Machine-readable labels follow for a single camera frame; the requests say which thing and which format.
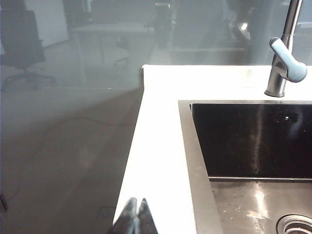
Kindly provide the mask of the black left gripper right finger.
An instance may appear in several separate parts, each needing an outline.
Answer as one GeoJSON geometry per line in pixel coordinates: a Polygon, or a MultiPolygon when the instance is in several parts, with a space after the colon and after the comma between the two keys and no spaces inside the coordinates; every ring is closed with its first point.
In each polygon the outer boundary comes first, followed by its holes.
{"type": "Polygon", "coordinates": [[[138,224],[137,233],[138,234],[158,234],[156,225],[154,223],[148,202],[146,198],[143,198],[139,211],[137,214],[138,224]]]}

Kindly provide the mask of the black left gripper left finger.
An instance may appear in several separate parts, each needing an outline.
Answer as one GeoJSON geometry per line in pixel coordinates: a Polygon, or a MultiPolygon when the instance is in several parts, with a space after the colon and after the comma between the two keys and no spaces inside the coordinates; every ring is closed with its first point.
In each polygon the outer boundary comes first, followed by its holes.
{"type": "Polygon", "coordinates": [[[114,225],[108,230],[109,234],[133,234],[135,218],[137,217],[137,199],[129,198],[114,225]]]}

